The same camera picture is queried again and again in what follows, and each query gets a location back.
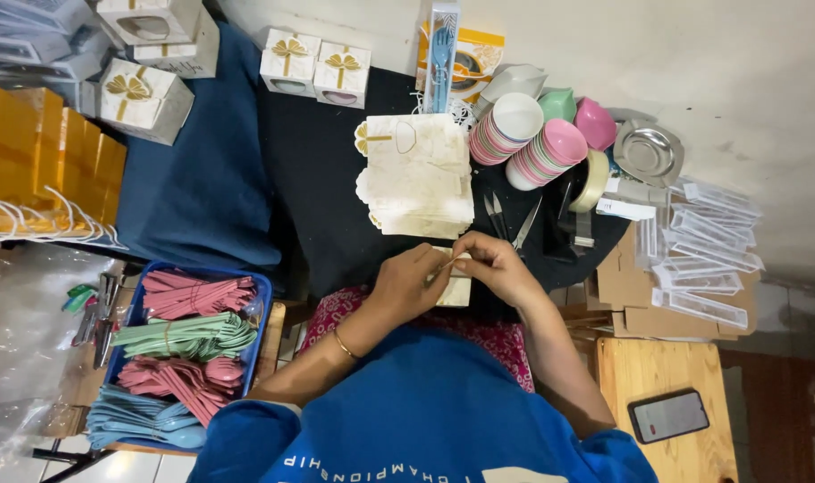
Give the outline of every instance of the white wall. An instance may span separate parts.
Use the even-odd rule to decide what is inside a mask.
[[[413,73],[421,0],[219,0],[263,29],[370,48]],[[815,0],[463,0],[461,25],[506,36],[505,63],[547,85],[656,116],[687,150],[684,172],[764,207],[757,250],[774,276],[815,282]]]

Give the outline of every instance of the hand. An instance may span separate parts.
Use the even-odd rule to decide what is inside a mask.
[[[364,305],[384,314],[393,328],[411,321],[434,307],[446,290],[452,267],[443,269],[427,287],[425,280],[449,260],[444,252],[423,243],[384,261],[375,290]]]
[[[452,246],[452,256],[467,252],[473,259],[462,258],[455,267],[487,285],[497,297],[516,309],[547,298],[539,281],[518,257],[512,244],[484,233],[471,231]]]

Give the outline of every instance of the blue tablecloth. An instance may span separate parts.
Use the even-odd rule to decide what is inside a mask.
[[[187,80],[193,108],[173,146],[127,137],[116,226],[130,254],[183,267],[266,267],[273,186],[262,164],[255,86],[262,51],[220,26],[213,79]]]

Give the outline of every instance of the smartphone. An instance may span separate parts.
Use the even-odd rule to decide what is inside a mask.
[[[693,388],[628,404],[634,436],[643,445],[709,427],[702,398]]]

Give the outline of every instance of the blue box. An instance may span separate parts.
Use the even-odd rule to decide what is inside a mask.
[[[255,298],[249,302],[249,305],[244,308],[245,312],[250,314],[260,314],[262,316],[261,322],[258,325],[258,337],[255,338],[253,343],[240,352],[240,360],[243,362],[243,377],[241,390],[236,393],[236,398],[241,399],[249,392],[249,386],[252,385],[252,380],[255,372],[255,362],[258,359],[258,350],[262,345],[262,337],[267,325],[267,316],[270,314],[270,303],[273,299],[273,286],[270,280],[259,273],[250,273],[248,271],[240,270],[226,270],[218,268],[183,268],[176,267],[164,261],[153,261],[149,263],[142,271],[142,278],[139,284],[136,285],[134,291],[133,301],[130,302],[130,309],[127,312],[127,322],[125,326],[142,326],[145,325],[146,310],[143,307],[144,301],[144,280],[145,274],[150,271],[180,269],[185,273],[189,273],[195,277],[201,277],[203,280],[227,280],[236,279],[238,277],[251,277],[255,284],[256,295]],[[103,379],[104,384],[116,384],[118,382],[118,374],[124,368],[124,364],[130,360],[124,357],[124,347],[114,347],[112,356],[110,357],[109,365],[106,369],[106,377]],[[158,449],[173,449],[175,451],[186,451],[187,453],[198,453],[201,448],[178,448],[175,445],[167,445],[166,443],[158,443],[150,439],[140,437],[123,437],[118,440],[119,443],[128,443],[131,445],[147,446],[149,448]]]

